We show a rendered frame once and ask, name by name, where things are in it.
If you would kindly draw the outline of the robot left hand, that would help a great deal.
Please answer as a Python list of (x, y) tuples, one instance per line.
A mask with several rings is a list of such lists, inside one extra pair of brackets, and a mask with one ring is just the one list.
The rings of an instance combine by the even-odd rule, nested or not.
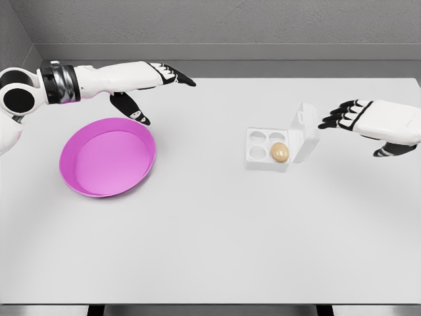
[(134, 66), (133, 70), (117, 70), (116, 82), (111, 84), (111, 104), (128, 118), (138, 121), (146, 126), (151, 124), (138, 104), (128, 95), (134, 90), (149, 90), (157, 86), (172, 83), (186, 84), (195, 87), (196, 83), (170, 65), (162, 63), (135, 62), (121, 64), (121, 66)]

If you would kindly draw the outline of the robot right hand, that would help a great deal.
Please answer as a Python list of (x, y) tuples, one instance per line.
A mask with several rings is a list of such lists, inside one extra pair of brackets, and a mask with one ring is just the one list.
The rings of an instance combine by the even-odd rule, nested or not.
[(330, 111), (318, 128), (341, 128), (383, 140), (385, 144), (373, 156), (395, 157), (421, 144), (421, 108), (384, 100), (350, 100)]

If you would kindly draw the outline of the tan egg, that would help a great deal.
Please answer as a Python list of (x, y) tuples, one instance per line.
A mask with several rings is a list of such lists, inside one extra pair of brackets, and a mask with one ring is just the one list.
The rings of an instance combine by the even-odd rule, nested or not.
[(277, 163), (285, 163), (289, 159), (289, 148), (282, 142), (275, 142), (270, 148), (270, 155)]

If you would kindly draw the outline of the white egg box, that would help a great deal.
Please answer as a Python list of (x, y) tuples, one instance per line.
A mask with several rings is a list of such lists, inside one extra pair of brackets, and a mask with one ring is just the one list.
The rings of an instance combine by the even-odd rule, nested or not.
[(248, 128), (245, 142), (247, 170), (285, 172), (295, 163), (309, 158), (320, 136), (318, 113), (309, 103), (302, 103), (286, 130)]

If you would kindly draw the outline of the pink round plate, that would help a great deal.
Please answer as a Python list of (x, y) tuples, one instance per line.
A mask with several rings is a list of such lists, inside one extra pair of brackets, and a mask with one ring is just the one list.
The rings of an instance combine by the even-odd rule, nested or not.
[(128, 118), (97, 120), (77, 131), (59, 160), (64, 182), (89, 197), (115, 196), (139, 184), (156, 157), (155, 139)]

